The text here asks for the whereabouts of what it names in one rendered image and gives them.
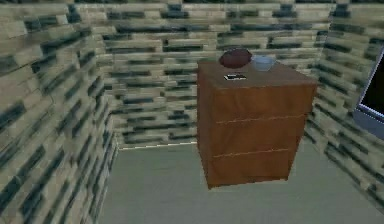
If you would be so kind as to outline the dark brown football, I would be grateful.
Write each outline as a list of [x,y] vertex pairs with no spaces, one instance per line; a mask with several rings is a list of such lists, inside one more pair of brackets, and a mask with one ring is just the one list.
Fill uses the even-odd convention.
[[245,66],[251,61],[252,54],[245,48],[236,48],[226,51],[220,58],[219,63],[230,69]]

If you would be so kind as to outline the brown wooden chest of drawers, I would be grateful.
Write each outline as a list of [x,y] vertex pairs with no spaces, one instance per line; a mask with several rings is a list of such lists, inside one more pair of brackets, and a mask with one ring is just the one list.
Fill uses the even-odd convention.
[[[228,74],[247,79],[228,81]],[[281,63],[261,72],[200,61],[197,147],[207,185],[286,180],[316,89],[315,79]]]

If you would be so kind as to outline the pale blue bowl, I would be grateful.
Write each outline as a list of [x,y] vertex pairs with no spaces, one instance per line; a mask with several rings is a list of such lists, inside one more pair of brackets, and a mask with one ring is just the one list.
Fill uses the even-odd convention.
[[269,71],[275,64],[276,60],[265,55],[254,55],[251,58],[252,65],[258,71]]

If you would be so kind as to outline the grey framed television set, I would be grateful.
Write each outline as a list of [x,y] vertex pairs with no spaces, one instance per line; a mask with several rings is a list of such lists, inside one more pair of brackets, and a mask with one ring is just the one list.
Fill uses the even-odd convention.
[[384,140],[384,45],[353,110],[353,120],[361,128]]

